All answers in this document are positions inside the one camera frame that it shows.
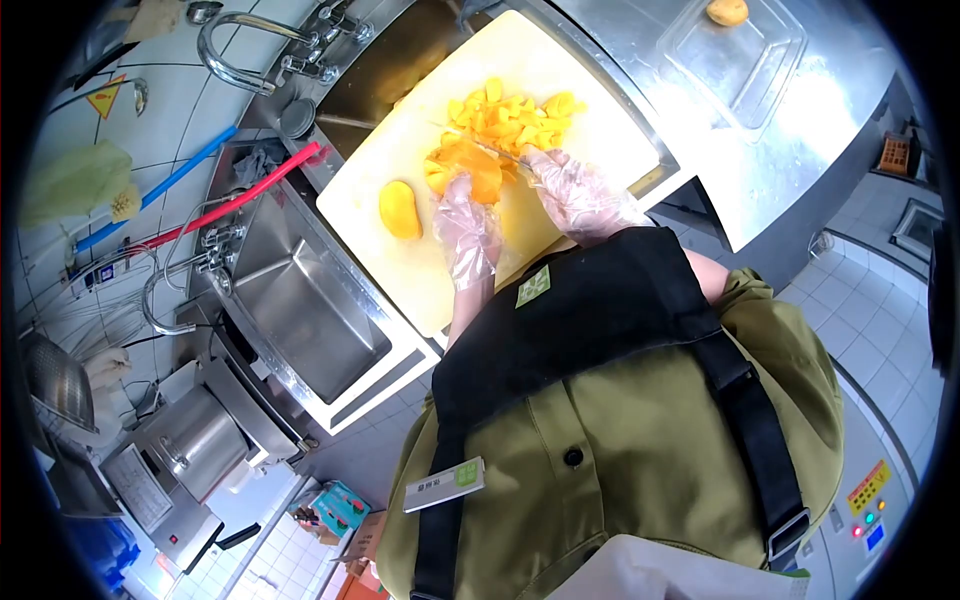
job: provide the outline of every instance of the metal strainer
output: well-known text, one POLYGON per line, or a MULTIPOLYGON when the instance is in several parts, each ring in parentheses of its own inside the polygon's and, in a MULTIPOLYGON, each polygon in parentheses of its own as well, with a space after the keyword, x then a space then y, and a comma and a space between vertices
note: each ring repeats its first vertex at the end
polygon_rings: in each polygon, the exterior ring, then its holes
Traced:
POLYGON ((100 433, 93 425, 93 392, 84 366, 39 333, 27 334, 23 344, 34 400, 74 425, 100 433))

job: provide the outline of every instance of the plastic glove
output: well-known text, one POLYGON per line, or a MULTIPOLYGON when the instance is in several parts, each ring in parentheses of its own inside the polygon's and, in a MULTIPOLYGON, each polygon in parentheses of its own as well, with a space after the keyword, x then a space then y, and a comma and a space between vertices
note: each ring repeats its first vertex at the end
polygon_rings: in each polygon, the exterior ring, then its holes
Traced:
POLYGON ((500 220, 491 208, 470 199, 469 173, 457 175, 446 185, 433 214, 433 234, 444 245, 446 267, 457 291, 496 273, 502 237, 500 220))
POLYGON ((611 190, 595 166, 570 158, 559 148, 542 152, 527 144, 523 159, 543 208, 557 229, 581 246, 594 246, 621 229, 652 226, 627 190, 611 190))

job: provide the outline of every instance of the blue hose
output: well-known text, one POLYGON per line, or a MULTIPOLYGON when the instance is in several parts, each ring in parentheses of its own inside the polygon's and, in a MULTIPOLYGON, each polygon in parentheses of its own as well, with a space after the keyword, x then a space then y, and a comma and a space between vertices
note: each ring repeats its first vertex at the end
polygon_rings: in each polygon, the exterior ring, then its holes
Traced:
MULTIPOLYGON (((217 135, 213 139, 213 141, 211 141, 209 144, 204 146, 202 150, 197 152, 193 158, 190 158, 189 160, 187 160, 186 164, 184 164, 183 166, 181 166, 181 168, 174 171, 170 175, 170 177, 163 180, 160 183, 160 185, 150 190, 143 197, 143 201, 140 206, 140 211, 142 212, 143 209, 149 206, 151 202, 159 198, 160 195, 163 194, 163 192, 170 189, 171 185, 183 179, 184 175, 192 171, 194 167, 196 167, 198 164, 201 163, 202 160, 204 160, 204 158, 207 158, 208 156, 210 156, 211 153, 213 153, 214 151, 217 150, 217 148, 220 147, 220 144, 232 138, 235 133, 237 133, 237 128, 235 126, 231 125, 228 128, 226 128, 223 133, 221 133, 220 135, 217 135)), ((83 252, 84 250, 93 248, 94 244, 104 241, 105 239, 107 239, 107 237, 111 233, 120 229, 126 223, 127 221, 121 221, 120 223, 107 223, 103 227, 97 229, 93 233, 86 236, 84 239, 78 240, 77 244, 74 246, 73 252, 79 253, 79 252, 83 252)))

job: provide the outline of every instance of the olive green jacket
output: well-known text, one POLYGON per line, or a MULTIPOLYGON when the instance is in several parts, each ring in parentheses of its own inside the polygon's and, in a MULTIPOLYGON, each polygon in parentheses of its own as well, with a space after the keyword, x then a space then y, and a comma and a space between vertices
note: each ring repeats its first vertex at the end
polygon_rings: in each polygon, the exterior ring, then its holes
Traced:
MULTIPOLYGON (((819 525, 843 464, 843 407, 833 367, 800 309, 734 271, 714 305, 756 366, 780 418, 805 506, 819 525)), ((407 436, 376 550, 394 598, 408 598, 419 514, 405 486, 426 477, 437 441, 432 397, 407 436)), ((617 534, 766 566, 743 463, 693 357, 657 348, 597 367, 519 403, 467 440, 486 488, 466 496, 456 597, 542 598, 617 534), (564 463, 572 446, 577 468, 564 463)))

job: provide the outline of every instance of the cutting board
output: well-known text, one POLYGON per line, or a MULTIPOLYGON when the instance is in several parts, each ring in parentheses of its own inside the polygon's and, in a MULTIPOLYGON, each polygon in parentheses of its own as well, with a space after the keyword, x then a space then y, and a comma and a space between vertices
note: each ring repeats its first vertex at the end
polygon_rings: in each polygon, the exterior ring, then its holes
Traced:
MULTIPOLYGON (((523 94, 540 106, 570 91, 586 102, 587 112, 572 116, 564 150, 601 166, 613 187, 629 187, 659 163, 643 132, 580 62, 519 12, 498 16, 407 94, 317 199, 326 220, 424 337, 450 323, 454 292, 444 249, 433 236, 434 205, 423 176, 423 159, 440 145, 443 132, 431 122, 446 123, 447 101, 465 99, 489 77, 502 80, 504 98, 523 94), (423 223, 419 240, 396 239, 380 221, 378 194, 393 180, 414 190, 423 223)), ((495 209, 504 236, 500 284, 562 235, 523 177, 503 186, 495 209)))

